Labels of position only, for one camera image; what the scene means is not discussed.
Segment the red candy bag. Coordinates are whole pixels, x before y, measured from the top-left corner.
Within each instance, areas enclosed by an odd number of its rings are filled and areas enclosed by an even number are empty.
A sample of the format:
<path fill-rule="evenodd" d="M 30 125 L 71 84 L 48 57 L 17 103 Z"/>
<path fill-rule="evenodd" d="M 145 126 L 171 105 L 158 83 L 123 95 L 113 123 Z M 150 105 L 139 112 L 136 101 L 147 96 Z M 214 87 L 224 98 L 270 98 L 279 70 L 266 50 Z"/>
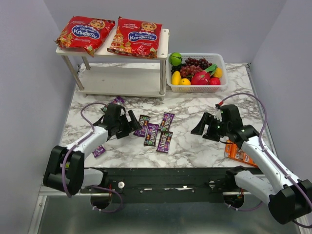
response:
<path fill-rule="evenodd" d="M 115 24 L 114 20 L 74 16 L 55 43 L 60 48 L 81 49 L 93 57 Z"/>
<path fill-rule="evenodd" d="M 117 30 L 107 51 L 116 55 L 156 59 L 162 24 L 118 18 Z"/>

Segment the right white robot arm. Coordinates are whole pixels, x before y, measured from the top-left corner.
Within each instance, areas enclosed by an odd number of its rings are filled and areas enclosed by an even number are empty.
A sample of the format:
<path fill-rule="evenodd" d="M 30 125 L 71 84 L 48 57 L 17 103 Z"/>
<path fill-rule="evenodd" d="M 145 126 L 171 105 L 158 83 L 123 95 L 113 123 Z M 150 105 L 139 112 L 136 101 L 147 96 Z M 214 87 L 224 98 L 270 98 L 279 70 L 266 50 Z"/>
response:
<path fill-rule="evenodd" d="M 237 106 L 219 106 L 215 115 L 204 113 L 191 134 L 216 142 L 227 137 L 256 163 L 267 181 L 239 166 L 227 172 L 226 185 L 245 189 L 256 196 L 268 206 L 278 223 L 286 224 L 311 213 L 312 183 L 293 174 L 264 145 L 259 132 L 243 124 Z"/>

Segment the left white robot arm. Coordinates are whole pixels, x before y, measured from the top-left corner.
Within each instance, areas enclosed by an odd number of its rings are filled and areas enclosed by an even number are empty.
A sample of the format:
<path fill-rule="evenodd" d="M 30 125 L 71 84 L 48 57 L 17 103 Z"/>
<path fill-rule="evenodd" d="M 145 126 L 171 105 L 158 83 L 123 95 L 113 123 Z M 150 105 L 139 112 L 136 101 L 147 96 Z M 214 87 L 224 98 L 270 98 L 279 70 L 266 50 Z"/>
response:
<path fill-rule="evenodd" d="M 99 120 L 88 123 L 91 129 L 82 137 L 51 150 L 43 176 L 44 186 L 64 192 L 68 197 L 84 187 L 106 186 L 105 171 L 85 167 L 85 158 L 112 137 L 121 139 L 141 128 L 134 112 L 118 104 L 108 104 Z"/>

